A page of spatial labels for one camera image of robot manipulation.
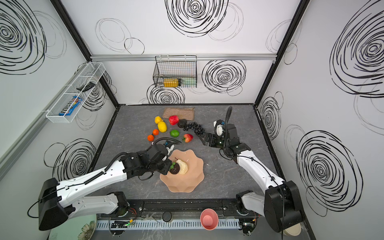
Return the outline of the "red fake bell pepper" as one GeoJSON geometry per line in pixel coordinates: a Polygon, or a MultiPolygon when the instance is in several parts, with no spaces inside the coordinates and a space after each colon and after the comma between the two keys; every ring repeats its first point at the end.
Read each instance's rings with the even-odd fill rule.
{"type": "Polygon", "coordinates": [[[169,117],[169,123],[174,126],[174,125],[177,125],[178,122],[180,121],[179,117],[174,115],[174,116],[170,116],[169,117]]]}

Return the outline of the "beige stacked bowls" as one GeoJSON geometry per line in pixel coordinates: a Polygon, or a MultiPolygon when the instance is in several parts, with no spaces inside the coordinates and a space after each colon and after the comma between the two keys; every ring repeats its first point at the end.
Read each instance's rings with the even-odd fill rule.
{"type": "Polygon", "coordinates": [[[301,234],[301,232],[302,232],[301,224],[296,224],[283,230],[283,235],[288,237],[297,237],[301,234]]]}

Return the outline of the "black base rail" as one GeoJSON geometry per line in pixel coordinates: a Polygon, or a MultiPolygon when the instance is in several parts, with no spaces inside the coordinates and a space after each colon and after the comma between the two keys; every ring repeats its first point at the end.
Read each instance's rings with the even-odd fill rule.
{"type": "Polygon", "coordinates": [[[293,200],[278,197],[265,200],[263,196],[253,193],[234,199],[175,199],[175,200],[127,200],[122,210],[117,209],[102,217],[140,217],[143,212],[201,212],[213,209],[224,216],[247,216],[255,212],[264,217],[289,221],[303,221],[303,205],[293,200]]]}

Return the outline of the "green floral plate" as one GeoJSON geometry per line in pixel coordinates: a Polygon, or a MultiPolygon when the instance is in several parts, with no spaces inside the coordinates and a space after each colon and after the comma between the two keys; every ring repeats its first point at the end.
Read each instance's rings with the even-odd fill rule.
{"type": "Polygon", "coordinates": [[[73,218],[52,229],[49,240],[90,240],[96,225],[97,215],[73,218]]]}

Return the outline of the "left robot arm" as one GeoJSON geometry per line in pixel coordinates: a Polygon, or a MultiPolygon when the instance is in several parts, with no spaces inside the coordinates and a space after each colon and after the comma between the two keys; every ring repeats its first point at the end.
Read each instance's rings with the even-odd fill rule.
{"type": "Polygon", "coordinates": [[[70,180],[51,178],[43,183],[39,198],[39,230],[47,231],[76,217],[105,214],[123,216],[129,204],[124,193],[105,196],[92,194],[109,185],[158,172],[166,175],[171,169],[172,144],[153,144],[147,150],[117,154],[104,168],[70,180]]]}

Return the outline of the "pink cup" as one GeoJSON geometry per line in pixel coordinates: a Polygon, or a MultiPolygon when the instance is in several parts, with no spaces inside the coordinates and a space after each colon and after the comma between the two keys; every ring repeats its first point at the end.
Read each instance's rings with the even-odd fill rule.
{"type": "Polygon", "coordinates": [[[200,222],[205,230],[212,231],[219,224],[219,217],[213,209],[205,209],[200,216],[200,222]]]}

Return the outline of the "large yellow lemon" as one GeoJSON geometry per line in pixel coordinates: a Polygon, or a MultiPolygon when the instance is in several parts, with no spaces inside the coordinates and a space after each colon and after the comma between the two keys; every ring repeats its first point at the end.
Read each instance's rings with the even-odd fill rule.
{"type": "Polygon", "coordinates": [[[165,132],[168,130],[167,124],[166,124],[164,121],[160,121],[160,122],[158,123],[158,130],[159,130],[161,133],[165,133],[165,132]]]}

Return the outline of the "yellow sponge in basket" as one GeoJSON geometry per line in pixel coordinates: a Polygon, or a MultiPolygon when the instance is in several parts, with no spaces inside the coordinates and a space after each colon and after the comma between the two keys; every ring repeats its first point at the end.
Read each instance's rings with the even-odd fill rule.
{"type": "Polygon", "coordinates": [[[165,78],[163,85],[165,88],[177,88],[180,85],[180,80],[176,78],[165,78]]]}

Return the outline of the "red green apple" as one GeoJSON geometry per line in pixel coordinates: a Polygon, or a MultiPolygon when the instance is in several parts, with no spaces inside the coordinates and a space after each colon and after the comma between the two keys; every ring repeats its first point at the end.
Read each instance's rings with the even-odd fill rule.
{"type": "Polygon", "coordinates": [[[192,140],[193,140],[193,136],[191,135],[191,134],[184,134],[183,135],[183,141],[185,142],[185,143],[189,143],[189,142],[191,142],[192,140]]]}

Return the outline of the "lower orange tangerine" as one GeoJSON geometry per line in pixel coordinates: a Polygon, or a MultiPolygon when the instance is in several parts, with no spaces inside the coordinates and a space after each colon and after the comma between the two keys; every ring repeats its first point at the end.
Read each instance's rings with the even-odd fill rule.
{"type": "Polygon", "coordinates": [[[148,135],[147,139],[149,142],[152,142],[155,139],[155,137],[153,135],[148,135]]]}

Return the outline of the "dark mangosteen green top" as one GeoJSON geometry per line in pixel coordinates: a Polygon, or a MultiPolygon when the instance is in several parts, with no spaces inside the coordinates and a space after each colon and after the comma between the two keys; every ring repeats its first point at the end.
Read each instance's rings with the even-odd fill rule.
{"type": "Polygon", "coordinates": [[[172,175],[176,175],[179,173],[180,169],[181,169],[180,165],[176,162],[173,162],[171,167],[170,167],[170,173],[172,175]]]}

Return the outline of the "cream fake pear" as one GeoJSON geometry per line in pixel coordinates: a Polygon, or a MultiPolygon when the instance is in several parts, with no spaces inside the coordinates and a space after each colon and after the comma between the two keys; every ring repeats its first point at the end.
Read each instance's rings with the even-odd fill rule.
{"type": "Polygon", "coordinates": [[[188,172],[188,170],[189,170],[189,167],[188,167],[187,163],[182,161],[182,160],[177,160],[176,163],[180,167],[180,170],[179,170],[178,174],[185,175],[188,172]]]}

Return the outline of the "dark fake avocado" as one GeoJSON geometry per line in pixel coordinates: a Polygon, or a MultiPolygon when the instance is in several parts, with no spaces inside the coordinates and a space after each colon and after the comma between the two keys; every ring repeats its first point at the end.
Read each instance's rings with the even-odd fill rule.
{"type": "Polygon", "coordinates": [[[178,127],[183,129],[183,128],[185,128],[187,126],[187,123],[188,123],[187,120],[180,119],[179,122],[178,122],[178,127]]]}

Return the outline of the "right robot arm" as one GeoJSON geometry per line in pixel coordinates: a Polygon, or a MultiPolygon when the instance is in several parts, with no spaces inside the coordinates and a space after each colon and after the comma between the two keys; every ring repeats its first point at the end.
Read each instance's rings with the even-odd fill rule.
{"type": "Polygon", "coordinates": [[[268,169],[251,148],[241,142],[235,125],[217,120],[214,128],[214,133],[200,137],[202,143],[223,151],[227,159],[245,169],[264,191],[262,196],[252,191],[240,194],[239,210],[264,216],[277,233],[303,222],[306,218],[297,185],[268,169]]]}

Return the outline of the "pink wavy fruit bowl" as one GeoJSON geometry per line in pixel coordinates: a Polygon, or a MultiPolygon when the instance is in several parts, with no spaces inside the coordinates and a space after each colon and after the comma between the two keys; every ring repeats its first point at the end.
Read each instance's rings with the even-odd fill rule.
{"type": "Polygon", "coordinates": [[[192,150],[174,150],[169,157],[172,162],[181,160],[188,166],[184,174],[179,171],[176,175],[168,173],[160,175],[160,180],[172,193],[191,193],[205,178],[204,161],[197,157],[192,150]]]}

